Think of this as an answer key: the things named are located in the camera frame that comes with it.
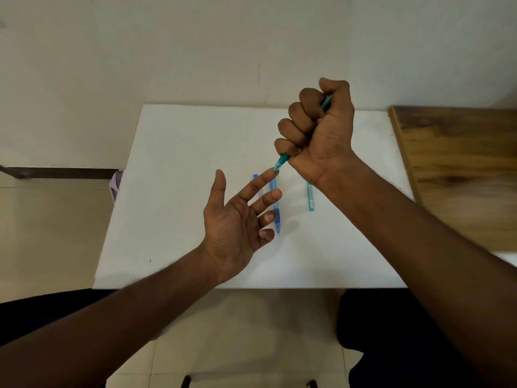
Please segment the person's left leg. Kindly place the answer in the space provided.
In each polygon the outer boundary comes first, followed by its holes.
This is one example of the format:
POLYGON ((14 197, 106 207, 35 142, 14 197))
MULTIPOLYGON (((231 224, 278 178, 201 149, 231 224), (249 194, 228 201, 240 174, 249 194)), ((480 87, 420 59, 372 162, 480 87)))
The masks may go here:
POLYGON ((114 292, 114 289, 81 289, 0 303, 0 347, 114 292))

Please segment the person's left forearm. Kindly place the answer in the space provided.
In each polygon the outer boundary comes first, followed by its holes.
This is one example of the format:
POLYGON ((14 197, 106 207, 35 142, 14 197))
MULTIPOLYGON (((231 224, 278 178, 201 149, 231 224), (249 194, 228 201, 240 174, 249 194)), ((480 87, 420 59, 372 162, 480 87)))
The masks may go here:
POLYGON ((99 388, 221 283, 202 247, 106 298, 0 347, 0 388, 99 388))

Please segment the person's leg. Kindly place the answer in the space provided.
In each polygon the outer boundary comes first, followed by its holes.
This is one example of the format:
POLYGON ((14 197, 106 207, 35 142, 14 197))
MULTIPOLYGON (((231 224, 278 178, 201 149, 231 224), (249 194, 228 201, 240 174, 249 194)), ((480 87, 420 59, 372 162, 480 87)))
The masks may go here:
POLYGON ((337 338, 361 352, 350 388, 488 388, 409 289, 348 289, 337 338))
POLYGON ((114 289, 81 289, 0 303, 0 347, 114 292, 114 289))

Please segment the person's right leg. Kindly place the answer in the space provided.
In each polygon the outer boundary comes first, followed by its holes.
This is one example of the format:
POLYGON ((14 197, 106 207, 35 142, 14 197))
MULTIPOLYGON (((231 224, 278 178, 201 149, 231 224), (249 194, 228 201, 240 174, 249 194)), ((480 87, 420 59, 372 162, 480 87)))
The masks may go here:
POLYGON ((409 289, 348 289, 337 338, 361 352, 350 388, 488 388, 409 289))

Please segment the wooden table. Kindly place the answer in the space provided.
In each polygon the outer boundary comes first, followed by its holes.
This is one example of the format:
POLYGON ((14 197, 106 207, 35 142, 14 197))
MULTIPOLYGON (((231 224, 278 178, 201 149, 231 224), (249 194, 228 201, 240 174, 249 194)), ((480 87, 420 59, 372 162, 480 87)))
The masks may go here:
POLYGON ((517 110, 388 114, 415 201, 483 248, 517 253, 517 110))

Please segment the person's right hand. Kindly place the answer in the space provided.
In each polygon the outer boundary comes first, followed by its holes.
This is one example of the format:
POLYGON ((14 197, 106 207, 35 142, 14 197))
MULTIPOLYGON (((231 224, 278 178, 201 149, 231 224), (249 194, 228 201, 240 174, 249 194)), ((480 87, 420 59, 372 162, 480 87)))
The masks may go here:
POLYGON ((345 174, 350 164, 357 162, 351 148, 354 119, 339 119, 325 115, 320 107, 324 99, 321 89, 304 88, 299 92, 299 100, 310 116, 319 116, 313 134, 290 134, 289 115, 278 122, 280 138, 292 141, 302 152, 290 157, 289 164, 324 194, 335 188, 339 176, 345 174))

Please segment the teal pen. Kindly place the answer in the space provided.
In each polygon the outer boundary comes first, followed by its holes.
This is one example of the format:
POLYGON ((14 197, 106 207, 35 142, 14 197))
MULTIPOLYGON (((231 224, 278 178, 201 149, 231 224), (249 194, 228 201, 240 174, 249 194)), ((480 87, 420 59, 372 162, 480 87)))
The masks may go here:
MULTIPOLYGON (((327 110, 330 109, 332 98, 333 98, 333 95, 328 95, 328 96, 324 97, 323 101, 321 102, 320 107, 324 113, 326 113, 327 110)), ((273 172, 277 172, 283 166, 284 163, 288 162, 289 159, 290 159, 289 154, 285 154, 285 153, 282 154, 279 157, 278 161, 275 163, 273 172)))

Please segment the person's right forearm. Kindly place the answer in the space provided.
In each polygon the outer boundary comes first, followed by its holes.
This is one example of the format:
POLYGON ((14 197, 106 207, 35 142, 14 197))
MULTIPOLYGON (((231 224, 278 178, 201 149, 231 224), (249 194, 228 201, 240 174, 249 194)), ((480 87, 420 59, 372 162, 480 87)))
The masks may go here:
POLYGON ((394 268, 491 387, 517 388, 517 268, 452 230, 357 156, 323 160, 315 186, 394 268))

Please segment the person's left hand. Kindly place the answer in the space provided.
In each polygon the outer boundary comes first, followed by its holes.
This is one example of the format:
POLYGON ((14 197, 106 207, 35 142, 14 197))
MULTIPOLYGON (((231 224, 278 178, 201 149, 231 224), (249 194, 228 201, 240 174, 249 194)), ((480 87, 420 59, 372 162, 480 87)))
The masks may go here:
POLYGON ((276 216, 249 216, 249 202, 279 172, 268 169, 246 184, 236 195, 224 201, 216 212, 203 212, 205 237, 201 248, 215 265, 216 283, 221 285, 241 273, 255 250, 255 236, 268 228, 276 216))

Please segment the blue pen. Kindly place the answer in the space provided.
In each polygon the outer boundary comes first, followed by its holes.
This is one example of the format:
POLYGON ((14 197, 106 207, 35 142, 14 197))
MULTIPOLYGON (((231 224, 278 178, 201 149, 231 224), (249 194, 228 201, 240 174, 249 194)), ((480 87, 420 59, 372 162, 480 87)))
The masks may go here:
MULTIPOLYGON (((272 191, 274 189, 277 188, 277 180, 276 178, 274 178, 273 180, 271 180, 269 182, 269 191, 272 191)), ((276 217, 275 217, 275 230, 277 232, 277 234, 280 235, 280 232, 281 232, 281 215, 280 215, 280 207, 279 207, 279 202, 274 202, 273 204, 273 208, 274 208, 274 211, 275 211, 275 214, 276 214, 276 217)))

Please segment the light purple object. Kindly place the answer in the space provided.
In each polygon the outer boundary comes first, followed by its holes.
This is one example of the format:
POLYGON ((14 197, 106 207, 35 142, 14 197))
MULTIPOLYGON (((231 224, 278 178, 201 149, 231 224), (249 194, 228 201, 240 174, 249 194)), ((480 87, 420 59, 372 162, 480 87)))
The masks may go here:
POLYGON ((115 201, 117 199, 117 195, 120 190, 120 183, 121 183, 121 178, 123 176, 123 173, 124 173, 123 169, 118 169, 113 174, 112 178, 109 181, 108 187, 109 187, 109 192, 110 192, 113 203, 115 203, 115 201))

